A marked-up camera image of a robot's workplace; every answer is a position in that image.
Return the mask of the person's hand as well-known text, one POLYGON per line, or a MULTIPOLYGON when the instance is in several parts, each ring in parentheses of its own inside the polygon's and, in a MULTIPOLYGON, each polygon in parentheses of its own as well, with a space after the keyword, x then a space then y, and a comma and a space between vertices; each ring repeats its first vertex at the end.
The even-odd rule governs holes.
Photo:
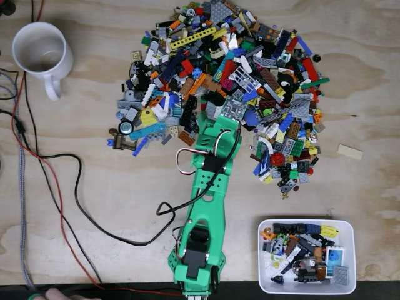
POLYGON ((81 295, 67 296, 56 288, 49 289, 44 296, 47 300, 89 300, 88 297, 81 295))

